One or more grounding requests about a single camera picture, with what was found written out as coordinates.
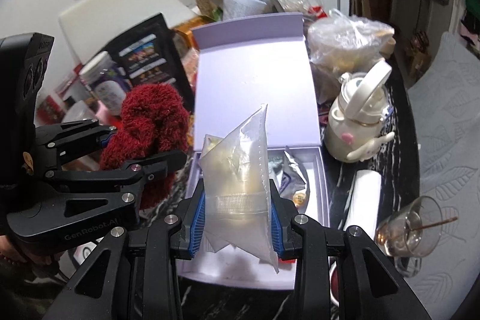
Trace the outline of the person hand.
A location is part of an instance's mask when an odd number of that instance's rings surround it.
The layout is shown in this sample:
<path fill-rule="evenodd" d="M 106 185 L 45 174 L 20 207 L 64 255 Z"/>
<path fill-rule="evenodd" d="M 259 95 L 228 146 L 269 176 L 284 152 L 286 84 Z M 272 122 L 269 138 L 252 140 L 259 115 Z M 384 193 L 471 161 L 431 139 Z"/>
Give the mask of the person hand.
<path fill-rule="evenodd" d="M 2 261 L 15 265 L 32 262 L 36 266 L 49 266 L 53 261 L 57 262 L 64 255 L 64 252 L 47 256 L 35 255 L 29 249 L 22 247 L 16 248 L 7 235 L 0 237 L 0 251 Z"/>

